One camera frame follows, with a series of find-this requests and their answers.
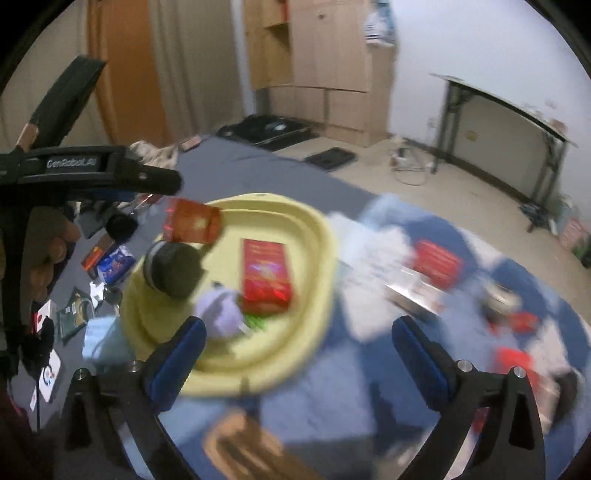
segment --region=blue package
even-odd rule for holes
[[[121,280],[135,264],[135,258],[125,245],[117,247],[96,266],[99,278],[106,285],[114,285]]]

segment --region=metal screw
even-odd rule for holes
[[[457,367],[462,370],[462,372],[469,372],[472,370],[472,368],[474,368],[474,365],[472,365],[468,360],[460,360],[457,363]]]
[[[513,373],[519,378],[525,377],[525,369],[523,367],[514,367]]]
[[[132,360],[127,364],[127,371],[131,373],[136,373],[144,366],[144,363],[141,360]]]
[[[74,378],[76,380],[82,380],[90,375],[90,371],[87,368],[79,368],[74,372]]]

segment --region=red packet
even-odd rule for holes
[[[506,374],[513,367],[521,367],[527,373],[527,378],[530,380],[531,389],[536,392],[538,388],[538,374],[534,372],[532,358],[521,350],[514,350],[512,348],[500,347],[496,351],[495,358],[495,372],[499,374]]]
[[[218,207],[173,199],[166,211],[163,237],[167,242],[212,244],[220,236],[222,216]]]
[[[286,311],[292,291],[285,246],[245,238],[243,255],[242,311],[254,315]]]
[[[531,333],[538,328],[538,317],[530,312],[514,313],[510,317],[511,329],[517,333]]]
[[[441,290],[453,287],[462,270],[462,260],[449,250],[430,242],[419,240],[413,270],[426,275],[431,285]]]

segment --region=metal tin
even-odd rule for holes
[[[394,282],[386,285],[386,297],[411,315],[429,321],[439,318],[445,292],[427,282],[417,271],[401,267]]]

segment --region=box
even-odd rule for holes
[[[386,297],[421,320],[436,320],[443,309],[445,292],[430,285],[427,277],[401,267],[395,280],[386,285]]]
[[[269,315],[286,311],[292,290],[285,245],[245,238],[243,263],[242,312]]]

